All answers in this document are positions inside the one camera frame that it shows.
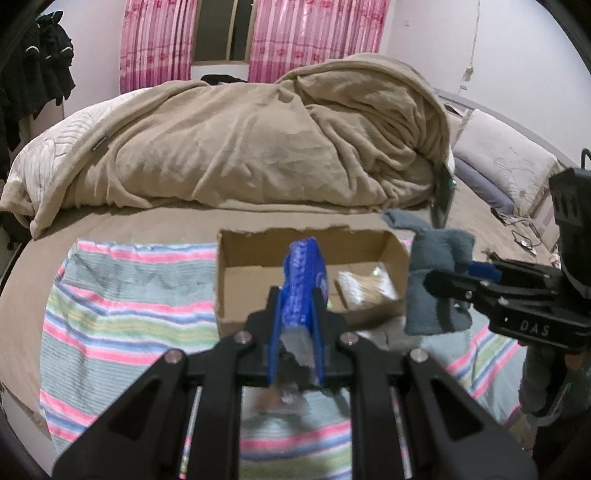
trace pillow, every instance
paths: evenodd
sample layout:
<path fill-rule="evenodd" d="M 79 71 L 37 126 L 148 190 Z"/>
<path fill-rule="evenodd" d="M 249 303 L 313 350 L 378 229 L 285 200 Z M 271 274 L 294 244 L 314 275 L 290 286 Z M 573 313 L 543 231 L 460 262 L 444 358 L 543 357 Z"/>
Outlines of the pillow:
<path fill-rule="evenodd" d="M 11 211 L 15 213 L 19 222 L 26 226 L 29 220 L 27 217 L 35 216 L 43 191 L 76 141 L 117 107 L 146 90 L 148 89 L 124 93 L 111 100 L 79 110 L 45 130 L 24 146 L 12 164 L 2 191 L 4 194 L 11 189 L 22 190 L 22 184 L 25 183 L 25 191 L 20 195 L 30 195 L 30 203 L 11 206 Z"/>
<path fill-rule="evenodd" d="M 468 117 L 453 153 L 508 195 L 520 216 L 533 214 L 549 178 L 561 170 L 554 155 L 480 110 Z"/>
<path fill-rule="evenodd" d="M 500 191 L 482 173 L 476 171 L 468 163 L 456 158 L 456 175 L 462 182 L 468 185 L 489 206 L 499 212 L 512 215 L 515 203 L 502 191 Z"/>

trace white pillow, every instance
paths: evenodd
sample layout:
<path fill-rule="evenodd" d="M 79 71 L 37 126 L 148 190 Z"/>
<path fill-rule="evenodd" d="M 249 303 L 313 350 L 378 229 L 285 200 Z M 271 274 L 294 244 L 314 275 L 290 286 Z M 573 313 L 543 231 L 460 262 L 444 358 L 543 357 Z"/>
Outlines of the white pillow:
<path fill-rule="evenodd" d="M 27 223 L 26 217 L 33 217 L 39 209 L 42 193 L 76 141 L 117 107 L 146 90 L 124 93 L 79 110 L 25 145 L 15 158 L 4 187 L 4 192 L 7 192 L 11 187 L 22 188 L 24 185 L 30 196 L 33 209 L 22 206 L 22 211 L 16 212 L 22 223 Z"/>
<path fill-rule="evenodd" d="M 561 170 L 546 149 L 480 110 L 468 118 L 453 153 L 509 196 L 520 216 L 534 213 L 549 178 Z"/>

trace beige blanket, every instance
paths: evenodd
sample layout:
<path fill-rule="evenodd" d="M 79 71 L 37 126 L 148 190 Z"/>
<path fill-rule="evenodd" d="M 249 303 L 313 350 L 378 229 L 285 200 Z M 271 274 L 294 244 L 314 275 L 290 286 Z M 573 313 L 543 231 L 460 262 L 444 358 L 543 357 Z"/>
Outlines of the beige blanket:
<path fill-rule="evenodd" d="M 0 208 L 29 220 L 38 238 L 61 208 L 81 205 L 404 207 L 429 196 L 448 147 L 446 114 L 420 74 L 358 54 L 274 85 L 168 82 L 143 92 L 74 144 L 38 206 L 13 176 Z"/>

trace pink curtain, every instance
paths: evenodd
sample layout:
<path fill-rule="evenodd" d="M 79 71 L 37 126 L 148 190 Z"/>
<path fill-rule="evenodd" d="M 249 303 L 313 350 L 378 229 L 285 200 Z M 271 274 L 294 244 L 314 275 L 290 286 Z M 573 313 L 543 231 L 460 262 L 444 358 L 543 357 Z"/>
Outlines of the pink curtain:
<path fill-rule="evenodd" d="M 121 93 L 189 80 L 197 0 L 127 0 Z"/>
<path fill-rule="evenodd" d="M 259 0 L 250 82 L 272 83 L 291 69 L 377 52 L 389 0 Z"/>

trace blue object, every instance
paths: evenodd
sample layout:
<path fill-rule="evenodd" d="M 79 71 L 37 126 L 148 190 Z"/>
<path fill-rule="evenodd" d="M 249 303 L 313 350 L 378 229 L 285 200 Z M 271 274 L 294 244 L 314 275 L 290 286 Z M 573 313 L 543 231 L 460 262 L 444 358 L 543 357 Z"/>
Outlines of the blue object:
<path fill-rule="evenodd" d="M 324 304 L 328 301 L 326 264 L 314 238 L 298 240 L 290 245 L 290 253 L 283 262 L 283 273 L 283 328 L 305 326 L 312 333 L 312 290 L 316 287 L 321 289 Z"/>
<path fill-rule="evenodd" d="M 503 274 L 500 270 L 497 270 L 491 263 L 473 262 L 468 267 L 468 275 L 471 277 L 482 278 L 484 280 L 490 280 L 491 282 L 498 283 L 501 280 Z"/>
<path fill-rule="evenodd" d="M 324 306 L 328 302 L 328 279 L 326 264 L 314 238 L 298 240 L 290 245 L 290 253 L 283 263 L 284 284 L 277 301 L 273 318 L 273 333 L 269 346 L 269 383 L 277 377 L 280 343 L 286 345 L 285 332 L 291 340 L 298 339 L 296 348 L 302 346 L 312 351 L 316 377 L 324 381 L 324 362 L 322 361 L 322 339 L 318 330 L 316 312 L 314 309 L 313 290 L 317 287 L 322 292 Z"/>

